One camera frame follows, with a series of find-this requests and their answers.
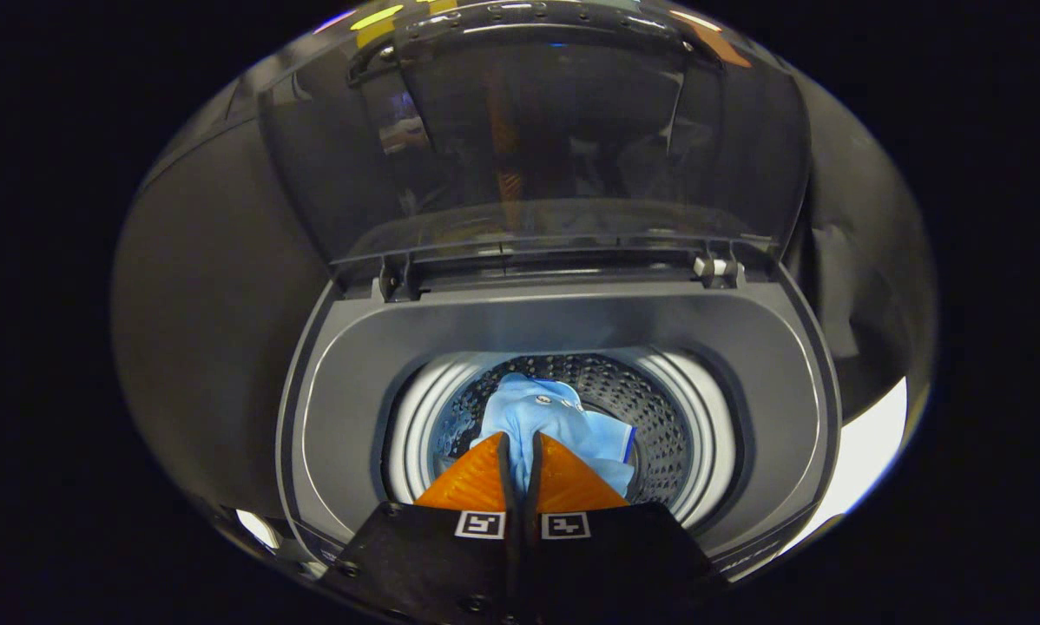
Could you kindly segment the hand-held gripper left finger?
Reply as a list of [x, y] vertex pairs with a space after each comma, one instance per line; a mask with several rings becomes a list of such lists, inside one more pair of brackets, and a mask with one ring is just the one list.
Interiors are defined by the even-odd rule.
[[379, 503], [320, 579], [384, 624], [517, 624], [521, 529], [510, 439], [476, 444], [417, 501]]

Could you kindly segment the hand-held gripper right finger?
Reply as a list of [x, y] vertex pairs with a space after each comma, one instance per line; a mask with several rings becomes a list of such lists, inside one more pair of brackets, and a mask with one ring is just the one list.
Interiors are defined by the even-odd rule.
[[520, 609], [530, 624], [699, 624], [720, 573], [661, 503], [629, 503], [563, 443], [532, 436]]

